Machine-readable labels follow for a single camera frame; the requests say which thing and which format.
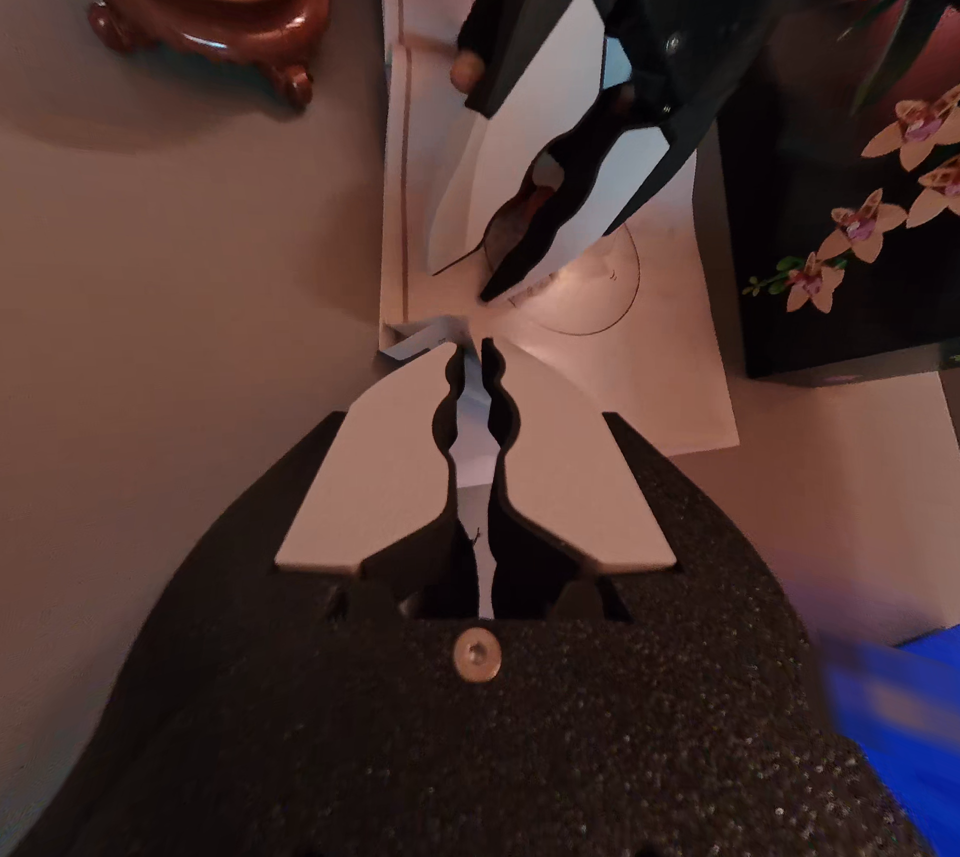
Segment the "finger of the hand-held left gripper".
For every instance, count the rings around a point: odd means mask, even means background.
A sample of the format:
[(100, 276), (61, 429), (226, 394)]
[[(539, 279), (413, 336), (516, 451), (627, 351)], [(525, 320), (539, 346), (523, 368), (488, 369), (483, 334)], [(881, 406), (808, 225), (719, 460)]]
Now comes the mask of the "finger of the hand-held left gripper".
[(489, 223), (521, 190), (548, 143), (590, 109), (599, 92), (604, 36), (594, 0), (572, 0), (491, 117), (460, 110), (430, 196), (430, 275), (482, 244)]
[(672, 98), (661, 84), (615, 84), (534, 158), (486, 233), (485, 304), (563, 268), (609, 233), (669, 151)]

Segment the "white instruction booklet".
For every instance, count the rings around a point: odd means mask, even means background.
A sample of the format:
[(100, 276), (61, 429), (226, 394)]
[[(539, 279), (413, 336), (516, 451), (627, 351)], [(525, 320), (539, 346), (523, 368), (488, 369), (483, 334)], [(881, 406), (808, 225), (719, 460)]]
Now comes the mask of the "white instruction booklet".
[(388, 111), (380, 350), (401, 360), (504, 338), (618, 413), (668, 457), (736, 447), (693, 216), (696, 155), (613, 234), (496, 309), (483, 252), (432, 276), (428, 226), (464, 97), (449, 80), (474, 0), (381, 0)]

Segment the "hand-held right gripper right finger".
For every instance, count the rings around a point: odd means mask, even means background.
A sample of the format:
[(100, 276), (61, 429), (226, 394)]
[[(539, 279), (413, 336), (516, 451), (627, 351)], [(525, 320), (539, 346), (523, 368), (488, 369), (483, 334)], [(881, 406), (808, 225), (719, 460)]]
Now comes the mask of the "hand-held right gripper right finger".
[(627, 619), (623, 576), (677, 565), (592, 398), (507, 340), (482, 342), (487, 428), (498, 445), (487, 504), (497, 619)]

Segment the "grey desk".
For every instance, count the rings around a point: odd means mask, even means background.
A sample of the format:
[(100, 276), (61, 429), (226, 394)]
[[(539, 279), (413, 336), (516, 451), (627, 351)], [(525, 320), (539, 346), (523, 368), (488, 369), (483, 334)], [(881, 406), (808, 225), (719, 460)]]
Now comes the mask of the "grey desk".
[[(379, 0), (333, 0), (315, 99), (2, 0), (2, 855), (89, 743), (189, 551), (378, 356)], [(958, 371), (746, 378), (719, 144), (694, 221), (739, 445), (673, 457), (812, 630), (958, 626)]]

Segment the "black orchid set box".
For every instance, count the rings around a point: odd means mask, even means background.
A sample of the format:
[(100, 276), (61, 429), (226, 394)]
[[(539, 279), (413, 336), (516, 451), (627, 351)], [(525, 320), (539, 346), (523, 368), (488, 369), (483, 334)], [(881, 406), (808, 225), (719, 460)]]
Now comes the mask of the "black orchid set box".
[(745, 367), (957, 371), (958, 0), (783, 18), (716, 121)]

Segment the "blue plastic bin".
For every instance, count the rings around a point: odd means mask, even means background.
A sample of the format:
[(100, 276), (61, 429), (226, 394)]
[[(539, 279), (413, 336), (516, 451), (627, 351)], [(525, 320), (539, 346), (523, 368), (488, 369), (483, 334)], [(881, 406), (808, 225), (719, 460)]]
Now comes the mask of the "blue plastic bin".
[(864, 751), (937, 855), (959, 854), (959, 626), (898, 646), (822, 635), (834, 729)]

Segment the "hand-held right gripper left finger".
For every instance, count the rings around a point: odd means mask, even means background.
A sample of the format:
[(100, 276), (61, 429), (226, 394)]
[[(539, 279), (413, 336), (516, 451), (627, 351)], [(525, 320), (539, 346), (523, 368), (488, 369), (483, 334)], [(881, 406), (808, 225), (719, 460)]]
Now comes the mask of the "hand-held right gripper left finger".
[(274, 562), (335, 582), (338, 616), (477, 616), (474, 545), (458, 513), (464, 351), (444, 343), (345, 414)]

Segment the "person's left hand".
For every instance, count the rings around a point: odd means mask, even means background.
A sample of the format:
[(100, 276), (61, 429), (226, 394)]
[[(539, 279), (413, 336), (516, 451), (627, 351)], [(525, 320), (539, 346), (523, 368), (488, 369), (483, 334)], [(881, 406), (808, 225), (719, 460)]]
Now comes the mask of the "person's left hand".
[(468, 49), (457, 52), (449, 71), (450, 83), (456, 91), (468, 96), (482, 80), (486, 71), (484, 59)]

